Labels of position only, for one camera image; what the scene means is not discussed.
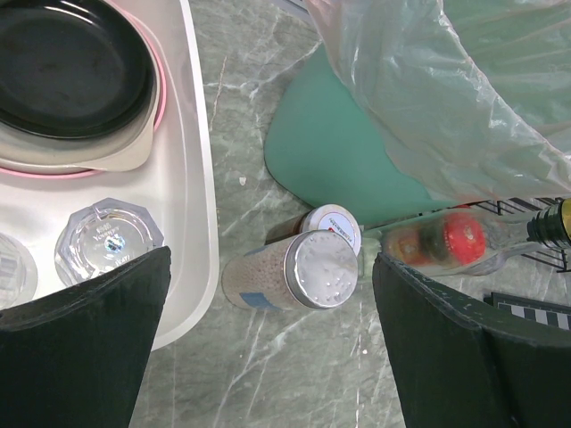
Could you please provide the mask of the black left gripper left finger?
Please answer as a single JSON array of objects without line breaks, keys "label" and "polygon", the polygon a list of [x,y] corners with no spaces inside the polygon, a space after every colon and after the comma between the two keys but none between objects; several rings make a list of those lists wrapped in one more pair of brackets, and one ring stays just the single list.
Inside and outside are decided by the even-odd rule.
[{"label": "black left gripper left finger", "polygon": [[167,246],[1,312],[3,427],[127,427],[170,286]]}]

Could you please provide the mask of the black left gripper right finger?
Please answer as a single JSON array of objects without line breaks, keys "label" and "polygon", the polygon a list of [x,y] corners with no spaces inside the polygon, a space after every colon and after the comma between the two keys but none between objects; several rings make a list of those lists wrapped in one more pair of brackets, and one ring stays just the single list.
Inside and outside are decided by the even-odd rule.
[{"label": "black left gripper right finger", "polygon": [[570,333],[377,255],[372,283],[408,427],[568,427]]}]

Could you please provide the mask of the clear wine glass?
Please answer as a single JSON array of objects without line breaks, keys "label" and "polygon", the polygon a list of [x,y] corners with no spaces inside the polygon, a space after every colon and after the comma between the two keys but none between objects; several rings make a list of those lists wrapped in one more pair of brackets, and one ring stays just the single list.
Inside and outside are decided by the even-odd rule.
[{"label": "clear wine glass", "polygon": [[37,266],[28,249],[15,238],[1,234],[1,309],[33,300]]},{"label": "clear wine glass", "polygon": [[70,287],[163,244],[164,236],[146,208],[106,198],[70,215],[54,248],[55,269]]}]

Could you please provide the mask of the glass oil bottle gold spout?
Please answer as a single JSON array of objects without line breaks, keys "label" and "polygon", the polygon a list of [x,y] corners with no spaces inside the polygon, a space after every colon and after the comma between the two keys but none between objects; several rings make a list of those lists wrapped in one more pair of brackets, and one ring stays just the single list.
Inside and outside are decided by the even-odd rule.
[{"label": "glass oil bottle gold spout", "polygon": [[570,200],[542,210],[497,215],[478,208],[438,210],[362,233],[360,275],[379,253],[426,276],[485,276],[507,259],[570,248]]}]

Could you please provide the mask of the beige bowl with handles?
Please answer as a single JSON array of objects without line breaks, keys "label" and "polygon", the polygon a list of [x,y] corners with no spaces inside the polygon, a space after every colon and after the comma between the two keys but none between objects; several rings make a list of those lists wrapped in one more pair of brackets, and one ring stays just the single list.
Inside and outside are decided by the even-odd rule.
[{"label": "beige bowl with handles", "polygon": [[163,98],[162,74],[161,65],[155,64],[150,101],[132,122],[108,136],[63,140],[33,136],[3,124],[1,167],[19,174],[43,176],[138,168],[150,155],[154,119]]}]

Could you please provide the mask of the black small plate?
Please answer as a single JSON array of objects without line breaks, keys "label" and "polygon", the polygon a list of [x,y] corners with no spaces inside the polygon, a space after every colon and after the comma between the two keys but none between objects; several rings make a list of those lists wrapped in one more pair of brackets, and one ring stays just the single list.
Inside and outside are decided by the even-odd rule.
[{"label": "black small plate", "polygon": [[1,121],[43,137],[86,139],[147,107],[153,61],[105,1],[1,3]]}]

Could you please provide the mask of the pink plate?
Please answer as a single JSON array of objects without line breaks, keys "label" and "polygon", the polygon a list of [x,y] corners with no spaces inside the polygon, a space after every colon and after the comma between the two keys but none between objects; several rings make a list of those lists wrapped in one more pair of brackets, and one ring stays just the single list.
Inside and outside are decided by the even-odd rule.
[{"label": "pink plate", "polygon": [[[157,80],[157,87],[156,90],[156,107],[155,107],[155,116],[153,121],[153,132],[152,134],[159,128],[167,103],[167,83],[164,73],[164,68],[161,63],[161,59],[157,57],[156,52],[152,51],[152,57],[155,66],[155,73],[156,73],[156,80]],[[36,179],[74,179],[74,178],[81,178],[81,177],[91,177],[93,175],[103,173],[102,170],[96,169],[84,169],[81,171],[75,171],[67,174],[33,174],[29,172],[20,172],[11,169],[4,169],[1,168],[1,172],[7,175],[15,176],[15,177],[27,177],[27,178],[36,178]]]}]

